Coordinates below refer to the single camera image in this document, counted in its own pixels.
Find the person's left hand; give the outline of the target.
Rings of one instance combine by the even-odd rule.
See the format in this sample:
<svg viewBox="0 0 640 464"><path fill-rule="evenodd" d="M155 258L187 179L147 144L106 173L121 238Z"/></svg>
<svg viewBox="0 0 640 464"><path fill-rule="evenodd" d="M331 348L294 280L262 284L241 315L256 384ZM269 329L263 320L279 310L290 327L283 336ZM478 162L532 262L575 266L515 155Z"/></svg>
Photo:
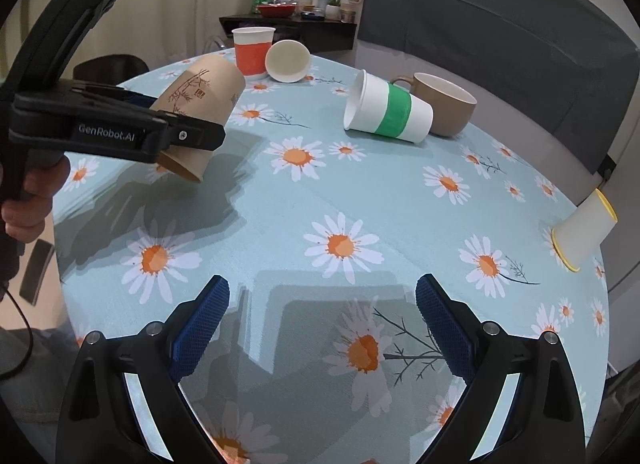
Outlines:
<svg viewBox="0 0 640 464"><path fill-rule="evenodd" d="M26 196L2 204L1 217L6 234L25 244L34 242L46 226L54 196L70 174L70 160L62 158L51 167L35 167L26 172L23 190Z"/></svg>

